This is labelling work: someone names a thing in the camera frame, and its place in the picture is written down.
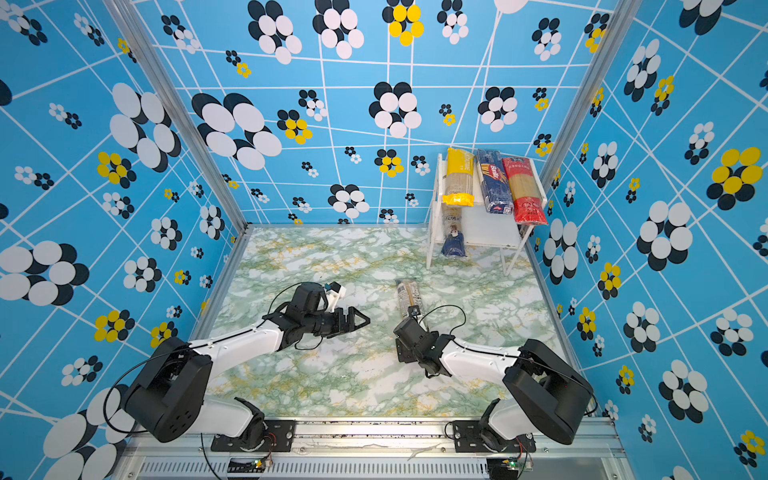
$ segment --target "metal bracket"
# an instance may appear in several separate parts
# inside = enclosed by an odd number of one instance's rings
[[[293,433],[296,430],[296,420],[264,420],[264,440],[249,452],[268,452],[270,450],[270,438],[272,433],[277,438],[272,445],[272,452],[290,452],[293,446]],[[243,453],[242,442],[225,435],[216,435],[210,444],[212,452],[240,452]]]
[[[480,438],[480,422],[474,420],[454,420],[453,423],[453,445],[457,453],[488,453],[492,452],[485,446]],[[536,452],[536,441],[528,438],[526,435],[518,435],[517,438],[509,441],[507,448],[503,453],[518,454],[522,448],[528,453]]]

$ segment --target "metal frame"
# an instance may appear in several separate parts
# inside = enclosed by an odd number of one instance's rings
[[[238,232],[244,232],[247,222],[240,207],[237,206],[232,193],[221,181],[221,172],[211,157],[208,146],[197,132],[197,127],[187,114],[187,109],[181,100],[173,82],[168,76],[167,70],[152,47],[152,42],[147,37],[144,27],[141,25],[136,8],[130,0],[103,0],[109,14],[117,24],[121,34],[131,46],[131,51],[136,56],[141,70],[147,75],[155,93],[163,102],[171,120],[176,124],[179,135],[189,148],[189,155],[200,168],[203,178],[210,189],[221,202],[221,207],[230,218],[233,227]]]
[[[600,44],[600,50],[592,57],[592,62],[576,93],[576,98],[565,115],[554,150],[549,154],[549,160],[541,170],[541,181],[544,184],[552,182],[558,169],[568,156],[568,149],[576,140],[576,135],[589,111],[592,98],[594,98],[594,93],[600,87],[608,68],[613,64],[621,42],[624,41],[629,27],[632,25],[632,19],[640,8],[640,3],[642,0],[619,0],[616,5],[611,16],[611,26]]]
[[[485,458],[510,456],[492,452],[488,454],[456,453],[453,441],[447,439],[443,432],[446,420],[444,417],[298,417],[292,451],[273,453],[275,464],[263,474],[238,474],[238,477],[428,478],[425,473],[432,473],[444,478],[487,478],[487,472],[482,471],[485,467]],[[464,417],[454,420],[477,420],[477,418]],[[547,458],[601,458],[606,478],[634,480],[627,466],[626,452],[610,419],[602,417],[584,419],[572,445],[561,445],[538,432],[534,432],[533,436],[537,448],[537,451],[531,454],[535,459],[534,465],[535,462]],[[226,465],[231,458],[264,457],[263,452],[237,454],[210,452],[208,448],[212,439],[212,435],[204,435],[206,455],[220,476],[225,475]],[[352,463],[389,465],[387,468],[391,470],[386,472],[358,472],[351,469],[343,471],[344,465]],[[321,465],[330,465],[322,468],[331,468],[331,470],[312,471]],[[412,465],[413,471],[403,471],[400,465]],[[444,471],[419,470],[417,472],[417,469],[423,468],[417,465],[427,465],[428,469],[434,468],[430,465],[442,465]],[[459,468],[477,466],[474,472],[458,472],[453,470],[456,465]],[[321,475],[325,473],[333,473],[333,475]],[[211,476],[200,450],[199,435],[184,435],[173,442],[159,443],[150,435],[141,434],[136,435],[127,447],[115,469],[113,478],[124,480],[210,478]]]

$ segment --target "spaghetti package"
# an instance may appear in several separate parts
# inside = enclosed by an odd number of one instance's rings
[[[475,161],[478,171],[482,173],[480,189],[485,211],[490,214],[511,214],[512,194],[509,191],[502,155],[494,150],[475,150]]]
[[[525,157],[502,158],[509,179],[509,190],[515,201],[515,222],[521,225],[546,225],[547,217],[541,209],[541,194]]]
[[[461,208],[443,207],[442,232],[445,234],[442,254],[446,257],[466,257],[467,252],[464,248],[464,234],[462,233]]]
[[[472,192],[473,160],[468,151],[448,149],[448,175],[445,177],[445,194],[442,201],[448,205],[472,207],[475,195]]]

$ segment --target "pasta package on floor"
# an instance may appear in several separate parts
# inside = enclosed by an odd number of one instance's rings
[[[442,232],[445,235],[445,243],[442,245],[442,254],[446,257],[466,257],[467,251],[464,248],[461,208],[443,207]]]
[[[448,149],[448,175],[445,177],[445,193],[442,201],[448,205],[471,207],[475,204],[472,191],[475,156],[468,151]]]
[[[397,302],[400,307],[400,316],[402,319],[406,319],[410,316],[409,307],[417,306],[419,308],[419,314],[416,317],[421,320],[424,316],[424,302],[422,300],[422,294],[419,292],[419,285],[413,278],[395,279],[395,288],[397,290]]]
[[[515,222],[521,225],[546,225],[547,217],[541,209],[541,193],[531,169],[531,161],[525,157],[504,157],[504,170],[509,180],[509,190],[515,201]]]
[[[495,150],[475,150],[475,162],[480,173],[485,211],[490,214],[511,214],[512,193],[509,191],[507,174],[502,155]]]

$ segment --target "marble floor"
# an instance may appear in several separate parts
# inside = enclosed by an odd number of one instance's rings
[[[454,332],[457,337],[492,346],[534,338],[563,355],[524,254],[504,277],[498,249],[471,247],[465,259],[437,254],[430,271],[425,252],[425,228],[256,228],[212,335],[260,321],[279,291],[301,281],[341,283],[347,294],[339,306],[355,306],[371,324],[325,339],[315,350],[257,357],[212,379],[208,392],[243,397],[268,416],[480,416],[493,399],[509,398],[505,388],[491,383],[427,379],[417,363],[398,363],[395,278],[416,279],[428,311],[444,303],[462,306],[467,323]],[[453,308],[427,317],[430,329],[440,333],[461,320]],[[317,341],[305,335],[300,347]]]

